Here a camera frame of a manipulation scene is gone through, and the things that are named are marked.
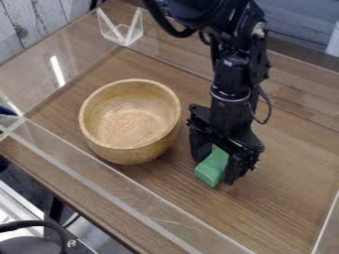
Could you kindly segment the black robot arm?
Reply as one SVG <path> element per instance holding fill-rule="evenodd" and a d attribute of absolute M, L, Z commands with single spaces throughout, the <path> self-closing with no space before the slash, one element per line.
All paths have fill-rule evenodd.
<path fill-rule="evenodd" d="M 270 97 L 268 20 L 256 0 L 142 0 L 162 29 L 175 38 L 198 35 L 211 49 L 211 105 L 190 105 L 195 175 L 233 184 L 257 168 L 265 144 L 254 132 L 256 111 Z"/>

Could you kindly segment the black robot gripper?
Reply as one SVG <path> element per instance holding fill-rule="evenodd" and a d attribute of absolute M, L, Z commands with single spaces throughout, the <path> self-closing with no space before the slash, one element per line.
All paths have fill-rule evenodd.
<path fill-rule="evenodd" d="M 249 171 L 253 171 L 265 151 L 265 145 L 256 135 L 253 123 L 258 98 L 262 96 L 260 86 L 246 88 L 242 92 L 225 92 L 211 87 L 211 106 L 190 105 L 191 156 L 201 163 L 211 154 L 213 146 L 230 154 L 225 172 L 225 183 L 233 185 Z"/>

